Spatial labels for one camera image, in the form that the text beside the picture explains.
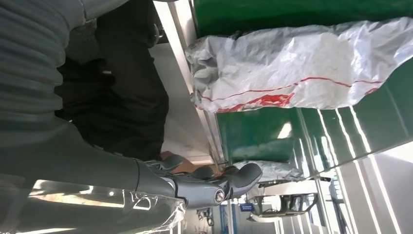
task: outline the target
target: prosthetic hand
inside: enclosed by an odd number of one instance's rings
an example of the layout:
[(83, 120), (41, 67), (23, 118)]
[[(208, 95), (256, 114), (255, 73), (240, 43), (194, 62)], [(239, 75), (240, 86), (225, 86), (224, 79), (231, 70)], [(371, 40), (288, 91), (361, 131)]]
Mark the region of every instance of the prosthetic hand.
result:
[(147, 162), (149, 168), (166, 181), (176, 198), (185, 200), (187, 209), (200, 209), (221, 204), (221, 202), (247, 193), (261, 178), (262, 171), (254, 163), (241, 169), (231, 168), (219, 177), (213, 177), (213, 170), (200, 167), (193, 173), (171, 174), (184, 159), (175, 155), (163, 162)]

